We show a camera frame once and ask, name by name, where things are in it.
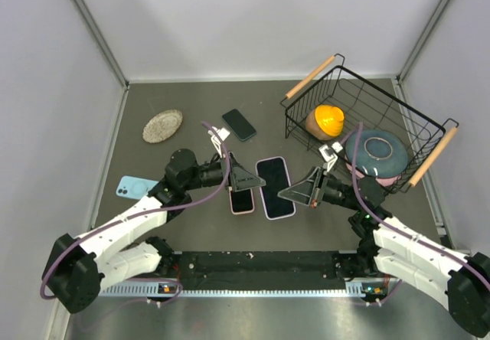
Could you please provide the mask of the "purple edged black smartphone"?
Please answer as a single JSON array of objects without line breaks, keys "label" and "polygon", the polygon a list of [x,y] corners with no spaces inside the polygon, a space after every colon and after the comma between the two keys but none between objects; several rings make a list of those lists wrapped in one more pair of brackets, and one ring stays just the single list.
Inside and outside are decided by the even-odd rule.
[{"label": "purple edged black smartphone", "polygon": [[296,213],[296,206],[278,195],[280,191],[290,186],[285,159],[276,156],[260,160],[256,163],[256,172],[266,182],[260,188],[266,218],[275,221],[292,217]]}]

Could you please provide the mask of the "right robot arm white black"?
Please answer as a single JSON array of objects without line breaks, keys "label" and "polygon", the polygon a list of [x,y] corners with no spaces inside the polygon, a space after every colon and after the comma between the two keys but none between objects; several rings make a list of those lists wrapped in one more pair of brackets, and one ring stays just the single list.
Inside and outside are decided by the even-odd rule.
[{"label": "right robot arm white black", "polygon": [[489,334],[489,258],[456,252],[410,229],[382,208],[384,190],[374,178],[346,185],[314,167],[278,195],[311,208],[326,202],[353,210],[348,222],[361,239],[357,264],[362,273],[394,276],[436,300],[469,334]]}]

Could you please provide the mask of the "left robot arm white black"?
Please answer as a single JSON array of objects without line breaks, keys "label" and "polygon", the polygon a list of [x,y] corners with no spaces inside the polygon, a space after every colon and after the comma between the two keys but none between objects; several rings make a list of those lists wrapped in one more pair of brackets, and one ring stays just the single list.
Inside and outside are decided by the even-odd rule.
[{"label": "left robot arm white black", "polygon": [[229,152],[198,164],[189,149],[171,155],[164,177],[128,210],[104,225],[57,238],[41,275],[42,299],[56,299],[71,314],[83,311],[105,289],[146,273],[165,276],[174,265],[172,249],[160,238],[141,236],[196,206],[190,191],[228,188],[246,191],[266,182],[246,170]]}]

